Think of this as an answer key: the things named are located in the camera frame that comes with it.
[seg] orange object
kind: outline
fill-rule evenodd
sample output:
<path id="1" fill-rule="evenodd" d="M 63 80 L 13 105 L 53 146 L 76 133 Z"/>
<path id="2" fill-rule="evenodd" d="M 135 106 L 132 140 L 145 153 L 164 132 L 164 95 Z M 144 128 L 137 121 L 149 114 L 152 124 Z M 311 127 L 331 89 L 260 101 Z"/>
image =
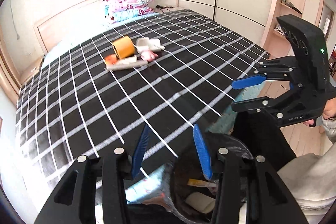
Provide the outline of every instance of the orange object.
<path id="1" fill-rule="evenodd" d="M 112 43 L 115 55 L 119 59 L 133 56 L 135 54 L 135 47 L 132 40 L 128 37 L 122 37 Z"/>
<path id="2" fill-rule="evenodd" d="M 112 65 L 117 62 L 117 56 L 115 54 L 108 55 L 104 58 L 105 64 Z"/>

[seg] floor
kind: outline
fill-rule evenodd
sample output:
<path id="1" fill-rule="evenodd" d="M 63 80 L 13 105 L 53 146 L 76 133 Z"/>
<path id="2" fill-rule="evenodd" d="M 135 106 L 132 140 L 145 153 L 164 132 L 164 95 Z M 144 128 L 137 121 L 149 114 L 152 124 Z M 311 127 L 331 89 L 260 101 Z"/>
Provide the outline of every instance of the floor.
<path id="1" fill-rule="evenodd" d="M 268 96 L 276 98 L 289 89 L 289 82 L 267 82 L 258 97 Z M 323 154 L 324 129 L 322 126 L 310 128 L 299 123 L 281 128 L 287 142 L 297 156 L 314 153 Z"/>

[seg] wooden headboard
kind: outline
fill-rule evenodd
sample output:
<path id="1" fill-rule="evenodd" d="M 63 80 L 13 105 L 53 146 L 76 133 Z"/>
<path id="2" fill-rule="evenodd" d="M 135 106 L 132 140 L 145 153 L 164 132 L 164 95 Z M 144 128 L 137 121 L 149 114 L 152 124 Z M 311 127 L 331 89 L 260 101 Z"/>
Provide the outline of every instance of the wooden headboard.
<path id="1" fill-rule="evenodd" d="M 82 1 L 36 22 L 34 24 L 34 31 L 44 54 L 50 52 L 69 33 L 76 11 L 97 1 L 101 0 Z"/>

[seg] blue gripper pad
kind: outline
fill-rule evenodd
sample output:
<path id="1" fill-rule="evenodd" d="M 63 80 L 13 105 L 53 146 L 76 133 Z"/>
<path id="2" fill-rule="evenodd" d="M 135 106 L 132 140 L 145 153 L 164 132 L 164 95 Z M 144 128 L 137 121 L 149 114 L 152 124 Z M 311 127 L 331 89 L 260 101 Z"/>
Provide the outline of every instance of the blue gripper pad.
<path id="1" fill-rule="evenodd" d="M 212 177 L 211 157 L 203 140 L 201 130 L 197 124 L 194 125 L 194 143 L 203 174 L 207 180 L 210 180 Z"/>
<path id="2" fill-rule="evenodd" d="M 146 124 L 142 130 L 138 144 L 132 156 L 132 170 L 131 170 L 132 178 L 135 178 L 137 174 L 139 174 L 140 172 L 143 156 L 146 152 L 146 148 L 148 145 L 149 132 L 150 132 L 150 128 Z"/>
<path id="3" fill-rule="evenodd" d="M 234 90 L 247 88 L 248 86 L 259 85 L 266 80 L 266 76 L 252 75 L 241 79 L 233 80 L 231 86 Z"/>

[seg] person's leg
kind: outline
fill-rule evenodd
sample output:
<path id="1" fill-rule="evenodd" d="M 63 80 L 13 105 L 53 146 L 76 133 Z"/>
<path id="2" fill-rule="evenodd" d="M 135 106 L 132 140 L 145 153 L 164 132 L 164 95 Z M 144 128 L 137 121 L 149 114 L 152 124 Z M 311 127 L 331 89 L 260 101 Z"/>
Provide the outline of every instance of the person's leg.
<path id="1" fill-rule="evenodd" d="M 238 113 L 232 136 L 241 140 L 253 156 L 264 156 L 276 171 L 296 158 L 281 130 L 261 113 Z"/>

